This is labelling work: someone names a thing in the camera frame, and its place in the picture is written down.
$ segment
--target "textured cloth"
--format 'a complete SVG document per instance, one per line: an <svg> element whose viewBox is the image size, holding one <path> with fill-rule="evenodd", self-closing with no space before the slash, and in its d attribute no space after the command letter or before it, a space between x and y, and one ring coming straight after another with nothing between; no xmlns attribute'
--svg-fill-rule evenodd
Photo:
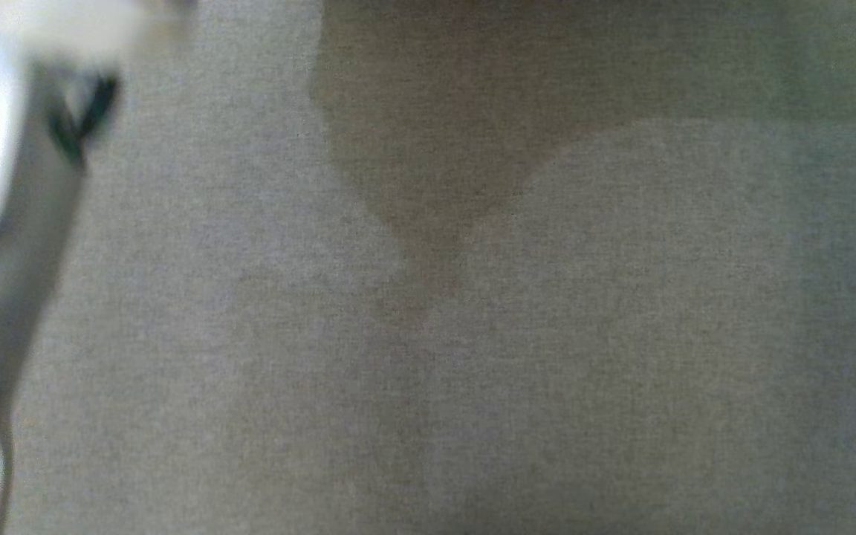
<svg viewBox="0 0 856 535"><path fill-rule="evenodd" d="M204 2L10 532L856 535L856 0Z"/></svg>

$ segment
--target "blurry object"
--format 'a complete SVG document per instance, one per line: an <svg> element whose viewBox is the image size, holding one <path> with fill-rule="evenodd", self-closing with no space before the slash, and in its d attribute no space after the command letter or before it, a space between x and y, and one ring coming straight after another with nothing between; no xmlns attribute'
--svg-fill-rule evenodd
<svg viewBox="0 0 856 535"><path fill-rule="evenodd" d="M38 55L114 65L186 33L187 0L0 0L0 31Z"/></svg>
<svg viewBox="0 0 856 535"><path fill-rule="evenodd" d="M0 533L11 486L11 406L58 277L86 174L109 116L109 74L177 36L186 2L0 0Z"/></svg>

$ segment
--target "gray fabric surface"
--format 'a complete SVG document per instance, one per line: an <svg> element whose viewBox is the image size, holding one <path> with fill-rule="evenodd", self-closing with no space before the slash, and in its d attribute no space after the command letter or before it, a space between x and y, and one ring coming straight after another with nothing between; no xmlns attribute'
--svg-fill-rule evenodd
<svg viewBox="0 0 856 535"><path fill-rule="evenodd" d="M210 2L129 71L15 534L856 534L856 1Z"/></svg>

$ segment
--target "metal object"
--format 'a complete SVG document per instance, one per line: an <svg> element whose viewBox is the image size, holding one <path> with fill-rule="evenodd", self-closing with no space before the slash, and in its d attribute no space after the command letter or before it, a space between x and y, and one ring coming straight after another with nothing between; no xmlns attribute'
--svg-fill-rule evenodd
<svg viewBox="0 0 856 535"><path fill-rule="evenodd" d="M89 98L76 108L82 84ZM0 33L0 533L13 477L13 394L58 277L85 177L82 147L116 87L37 59Z"/></svg>

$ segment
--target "gray fabric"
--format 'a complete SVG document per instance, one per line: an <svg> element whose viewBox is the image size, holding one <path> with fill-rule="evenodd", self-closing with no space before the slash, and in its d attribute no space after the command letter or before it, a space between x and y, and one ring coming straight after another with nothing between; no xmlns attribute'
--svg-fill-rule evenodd
<svg viewBox="0 0 856 535"><path fill-rule="evenodd" d="M856 534L856 1L210 2L95 155L16 534Z"/></svg>

